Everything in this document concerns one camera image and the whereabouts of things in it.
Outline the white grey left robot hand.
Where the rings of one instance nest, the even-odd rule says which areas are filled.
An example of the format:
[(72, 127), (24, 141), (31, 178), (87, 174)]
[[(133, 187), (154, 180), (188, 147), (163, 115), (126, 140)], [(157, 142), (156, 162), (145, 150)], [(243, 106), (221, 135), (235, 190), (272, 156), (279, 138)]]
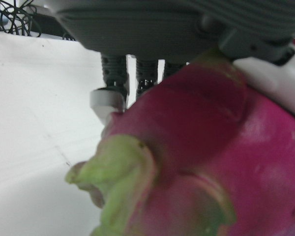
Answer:
[(295, 0), (48, 0), (85, 48), (181, 63), (217, 44), (295, 115)]

